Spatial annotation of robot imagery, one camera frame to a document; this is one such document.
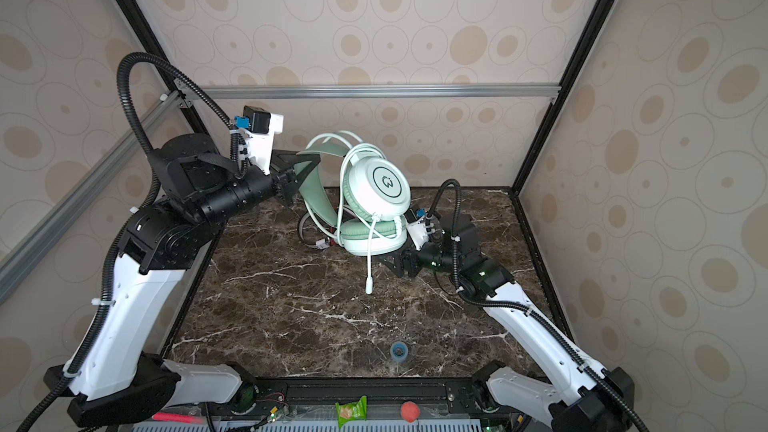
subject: pink ball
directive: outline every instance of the pink ball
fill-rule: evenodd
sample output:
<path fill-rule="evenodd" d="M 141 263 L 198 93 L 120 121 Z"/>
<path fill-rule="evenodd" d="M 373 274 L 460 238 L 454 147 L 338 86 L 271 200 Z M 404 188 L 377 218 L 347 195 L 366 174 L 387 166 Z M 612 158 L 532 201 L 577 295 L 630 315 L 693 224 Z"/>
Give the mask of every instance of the pink ball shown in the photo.
<path fill-rule="evenodd" d="M 400 417 L 406 422 L 413 422 L 422 412 L 416 404 L 411 401 L 405 402 L 400 406 Z"/>

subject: green snack package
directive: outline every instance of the green snack package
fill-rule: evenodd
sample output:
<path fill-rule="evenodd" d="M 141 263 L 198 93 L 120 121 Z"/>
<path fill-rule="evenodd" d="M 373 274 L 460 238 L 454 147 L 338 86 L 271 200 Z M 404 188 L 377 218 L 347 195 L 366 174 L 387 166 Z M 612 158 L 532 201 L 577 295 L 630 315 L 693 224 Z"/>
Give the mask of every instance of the green snack package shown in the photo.
<path fill-rule="evenodd" d="M 350 420 L 365 420 L 368 410 L 368 397 L 363 395 L 357 402 L 339 405 L 336 402 L 336 413 L 339 415 L 339 428 Z"/>

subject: brown marble surface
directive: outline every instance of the brown marble surface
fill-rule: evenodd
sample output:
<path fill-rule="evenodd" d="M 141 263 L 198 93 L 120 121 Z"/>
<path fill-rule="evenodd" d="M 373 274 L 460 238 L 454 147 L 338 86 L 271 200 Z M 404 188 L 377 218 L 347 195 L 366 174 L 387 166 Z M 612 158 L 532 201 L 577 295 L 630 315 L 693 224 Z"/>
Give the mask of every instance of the brown marble surface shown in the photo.
<path fill-rule="evenodd" d="M 434 193 L 414 189 L 412 201 L 428 208 Z M 449 189 L 438 210 L 450 213 L 452 204 Z M 483 252 L 516 271 L 550 315 L 506 192 L 465 190 L 462 210 L 474 218 Z M 376 264 L 374 291 L 366 295 L 365 257 L 299 241 L 296 223 L 305 211 L 300 198 L 292 209 L 270 200 L 230 220 L 169 358 L 236 361 L 262 377 L 467 377 L 493 359 L 542 374 L 498 322 L 442 292 L 430 271 L 400 279 Z M 438 278 L 450 291 L 448 277 Z M 390 359 L 395 341 L 408 344 L 404 364 Z"/>

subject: patterned wallpaper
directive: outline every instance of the patterned wallpaper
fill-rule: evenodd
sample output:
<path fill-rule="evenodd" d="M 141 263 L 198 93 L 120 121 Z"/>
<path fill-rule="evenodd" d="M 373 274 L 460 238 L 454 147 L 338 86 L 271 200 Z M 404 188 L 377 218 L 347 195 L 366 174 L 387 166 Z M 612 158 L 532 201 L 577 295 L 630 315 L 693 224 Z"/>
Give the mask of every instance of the patterned wallpaper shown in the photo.
<path fill-rule="evenodd" d="M 114 73 L 136 45 L 110 0 L 0 10 L 2 259 L 128 130 Z M 131 81 L 141 113 L 165 90 L 145 66 Z"/>
<path fill-rule="evenodd" d="M 143 0 L 202 84 L 558 82 L 595 0 Z"/>
<path fill-rule="evenodd" d="M 620 0 L 523 193 L 651 430 L 765 430 L 768 4 Z"/>
<path fill-rule="evenodd" d="M 114 72 L 136 50 L 110 0 L 0 0 L 0 259 L 128 131 Z M 143 113 L 164 90 L 151 70 L 132 75 Z M 150 138 L 156 146 L 190 130 L 178 111 Z M 0 305 L 0 432 L 48 392 L 42 376 L 74 352 L 99 295 L 101 263 L 131 206 L 150 184 L 134 156 Z M 157 351 L 187 283 L 174 290 L 148 342 Z M 58 400 L 35 431 L 78 430 Z"/>
<path fill-rule="evenodd" d="M 228 151 L 230 134 L 197 102 L 219 150 Z M 284 132 L 275 138 L 281 149 L 301 150 L 319 133 L 351 130 L 378 145 L 412 186 L 439 186 L 447 177 L 464 186 L 510 186 L 549 106 L 547 97 L 218 102 L 230 116 L 242 115 L 247 103 L 283 114 Z M 322 159 L 324 185 L 339 185 L 340 167 L 340 158 Z"/>

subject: logo on ear cup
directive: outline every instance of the logo on ear cup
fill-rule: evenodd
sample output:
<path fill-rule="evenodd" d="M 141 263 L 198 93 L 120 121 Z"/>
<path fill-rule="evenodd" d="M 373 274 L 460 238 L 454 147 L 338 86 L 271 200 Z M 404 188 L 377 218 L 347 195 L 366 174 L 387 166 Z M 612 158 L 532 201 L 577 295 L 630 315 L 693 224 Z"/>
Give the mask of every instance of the logo on ear cup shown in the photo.
<path fill-rule="evenodd" d="M 402 194 L 402 184 L 393 171 L 386 167 L 377 167 L 373 169 L 373 183 L 376 188 L 387 197 L 396 198 Z"/>

